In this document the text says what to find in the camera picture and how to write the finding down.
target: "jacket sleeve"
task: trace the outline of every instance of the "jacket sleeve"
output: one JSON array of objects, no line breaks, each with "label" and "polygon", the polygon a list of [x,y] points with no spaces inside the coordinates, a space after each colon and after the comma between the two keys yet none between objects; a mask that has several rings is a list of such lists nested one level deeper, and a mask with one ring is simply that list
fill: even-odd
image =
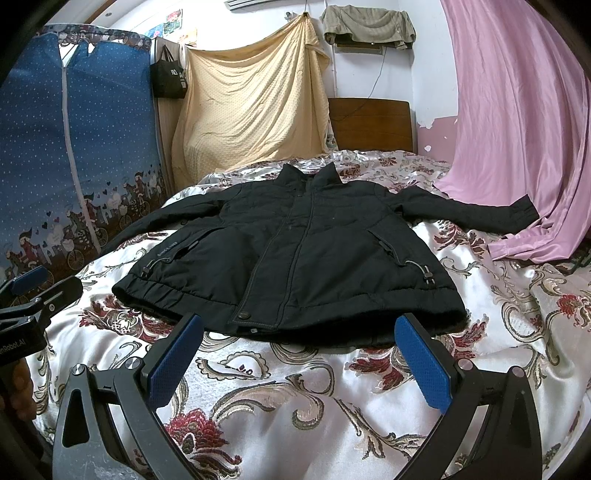
[{"label": "jacket sleeve", "polygon": [[450,220],[462,229],[490,233],[518,233],[540,218],[525,195],[503,207],[475,205],[445,199],[420,187],[407,187],[397,194],[379,186],[376,195],[405,220]]},{"label": "jacket sleeve", "polygon": [[163,230],[168,225],[180,222],[181,220],[193,220],[199,217],[215,215],[222,209],[225,203],[238,195],[243,185],[235,185],[219,192],[191,195],[166,207],[154,210],[129,225],[119,235],[114,237],[113,240],[105,245],[100,254],[108,254],[126,240],[142,233]]}]

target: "pink curtain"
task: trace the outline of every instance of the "pink curtain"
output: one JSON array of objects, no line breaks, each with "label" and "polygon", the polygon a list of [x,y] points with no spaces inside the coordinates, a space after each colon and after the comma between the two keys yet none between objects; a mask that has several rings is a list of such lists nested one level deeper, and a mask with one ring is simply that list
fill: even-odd
[{"label": "pink curtain", "polygon": [[540,220],[490,244],[493,258],[568,258],[591,226],[590,84],[556,30],[525,0],[441,0],[459,112],[450,197],[509,205]]}]

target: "floral bedspread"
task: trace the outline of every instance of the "floral bedspread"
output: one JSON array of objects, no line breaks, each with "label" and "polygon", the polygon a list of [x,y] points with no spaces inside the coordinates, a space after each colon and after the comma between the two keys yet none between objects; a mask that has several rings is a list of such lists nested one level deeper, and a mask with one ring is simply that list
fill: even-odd
[{"label": "floral bedspread", "polygon": [[[343,181],[370,180],[396,192],[433,181],[449,168],[412,153],[335,152],[291,160],[306,173],[334,161]],[[282,162],[211,174],[182,197],[255,180],[273,179]],[[555,266],[492,261],[492,238],[449,221],[413,226],[448,270],[470,314],[467,329],[440,340],[456,358],[482,369],[522,366],[534,392],[547,478],[591,418],[591,271],[564,276]],[[89,264],[79,277],[82,298],[47,329],[48,347],[28,358],[35,385],[37,428],[53,441],[70,368],[122,365],[145,355],[171,326],[127,308],[111,293],[132,264],[174,229],[140,235]],[[149,468],[113,415],[135,466]],[[420,447],[439,412],[430,408],[396,347],[317,350],[207,333],[167,407],[165,428],[193,460],[196,478],[218,480],[393,479]],[[477,417],[482,419],[484,408]],[[474,442],[473,422],[455,463]]]}]

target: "power cord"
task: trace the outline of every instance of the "power cord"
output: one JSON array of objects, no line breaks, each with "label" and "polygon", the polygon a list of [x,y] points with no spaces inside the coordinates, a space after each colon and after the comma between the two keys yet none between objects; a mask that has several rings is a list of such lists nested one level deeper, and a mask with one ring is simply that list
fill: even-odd
[{"label": "power cord", "polygon": [[374,86],[371,89],[371,92],[370,92],[369,96],[365,99],[365,101],[361,105],[359,105],[351,113],[347,113],[347,115],[345,115],[343,118],[340,118],[340,119],[335,118],[335,121],[336,122],[342,122],[343,120],[345,120],[346,118],[350,117],[351,115],[353,115],[358,110],[361,110],[365,106],[365,104],[368,102],[368,100],[371,98],[371,96],[374,94],[375,86],[378,84],[378,80],[382,76],[382,70],[384,68],[384,61],[386,60],[386,52],[387,51],[388,51],[388,47],[384,47],[384,55],[382,56],[382,65],[379,68],[378,78],[375,79]]}]

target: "human hand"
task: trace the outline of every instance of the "human hand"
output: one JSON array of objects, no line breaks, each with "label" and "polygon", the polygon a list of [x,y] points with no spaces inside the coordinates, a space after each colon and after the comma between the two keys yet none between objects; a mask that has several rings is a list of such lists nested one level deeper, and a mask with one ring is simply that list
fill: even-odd
[{"label": "human hand", "polygon": [[[23,421],[34,420],[37,416],[37,405],[33,400],[33,381],[31,371],[24,358],[21,358],[12,372],[15,392],[10,396],[10,403],[17,416]],[[0,396],[0,410],[4,410],[4,399]]]}]

